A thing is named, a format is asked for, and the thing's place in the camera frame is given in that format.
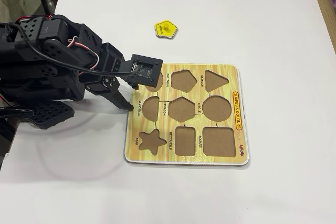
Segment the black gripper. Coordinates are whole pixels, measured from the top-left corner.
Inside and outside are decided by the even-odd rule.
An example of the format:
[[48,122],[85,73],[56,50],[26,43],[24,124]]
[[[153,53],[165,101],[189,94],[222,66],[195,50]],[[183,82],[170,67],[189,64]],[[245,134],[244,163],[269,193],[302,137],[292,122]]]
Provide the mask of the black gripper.
[[[79,66],[103,72],[119,71],[120,63],[124,61],[119,50],[108,42],[103,43],[102,39],[85,24],[81,24],[79,29],[78,57]],[[132,89],[139,89],[139,85],[132,80],[128,80],[127,84]],[[110,95],[110,101],[117,108],[129,112],[134,109],[118,90],[119,82],[115,76],[98,76],[80,71],[78,85],[81,95],[84,95],[86,90],[95,95]]]

